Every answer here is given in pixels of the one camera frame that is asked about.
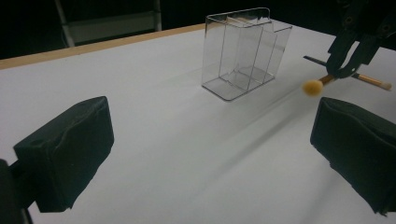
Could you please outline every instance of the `white table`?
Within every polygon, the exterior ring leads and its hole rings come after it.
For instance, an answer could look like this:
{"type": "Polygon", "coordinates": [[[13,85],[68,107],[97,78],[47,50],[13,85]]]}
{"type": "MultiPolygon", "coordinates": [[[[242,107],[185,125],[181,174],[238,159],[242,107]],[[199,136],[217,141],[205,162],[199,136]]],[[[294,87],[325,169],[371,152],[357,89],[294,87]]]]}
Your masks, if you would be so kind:
{"type": "MultiPolygon", "coordinates": [[[[276,80],[222,102],[201,87],[204,30],[0,70],[0,158],[71,105],[108,98],[115,144],[73,209],[34,223],[395,223],[309,143],[319,98],[300,86],[326,75],[334,37],[293,27],[276,80]]],[[[396,52],[360,72],[396,84],[396,52]]],[[[323,96],[396,123],[396,92],[353,78],[323,96]]]]}

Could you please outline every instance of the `clear plastic container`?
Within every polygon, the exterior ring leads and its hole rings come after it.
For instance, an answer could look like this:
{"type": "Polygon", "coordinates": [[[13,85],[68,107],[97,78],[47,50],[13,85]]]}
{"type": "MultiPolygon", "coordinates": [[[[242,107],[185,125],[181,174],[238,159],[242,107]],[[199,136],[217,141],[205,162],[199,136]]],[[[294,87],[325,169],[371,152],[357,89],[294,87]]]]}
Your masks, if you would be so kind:
{"type": "Polygon", "coordinates": [[[290,31],[265,7],[207,16],[202,86],[232,101],[274,79],[290,31]]]}

